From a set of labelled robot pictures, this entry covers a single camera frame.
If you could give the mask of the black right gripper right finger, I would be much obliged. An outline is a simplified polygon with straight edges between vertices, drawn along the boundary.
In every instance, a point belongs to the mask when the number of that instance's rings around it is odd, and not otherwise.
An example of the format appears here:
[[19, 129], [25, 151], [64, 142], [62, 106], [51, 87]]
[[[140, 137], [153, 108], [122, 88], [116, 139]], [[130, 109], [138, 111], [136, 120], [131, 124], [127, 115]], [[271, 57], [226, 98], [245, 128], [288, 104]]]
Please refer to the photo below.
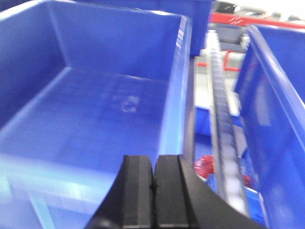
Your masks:
[[262, 229], [229, 206], [182, 155], [159, 156], [154, 173], [157, 229]]

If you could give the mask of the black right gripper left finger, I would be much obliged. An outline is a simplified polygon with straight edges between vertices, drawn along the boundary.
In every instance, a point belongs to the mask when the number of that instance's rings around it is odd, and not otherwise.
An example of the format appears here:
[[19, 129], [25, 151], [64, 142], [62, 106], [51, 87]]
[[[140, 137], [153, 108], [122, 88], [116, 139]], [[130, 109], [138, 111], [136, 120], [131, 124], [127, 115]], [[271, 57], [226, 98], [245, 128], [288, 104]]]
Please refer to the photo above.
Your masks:
[[122, 166], [87, 229], [151, 229], [153, 171], [148, 156], [123, 157]]

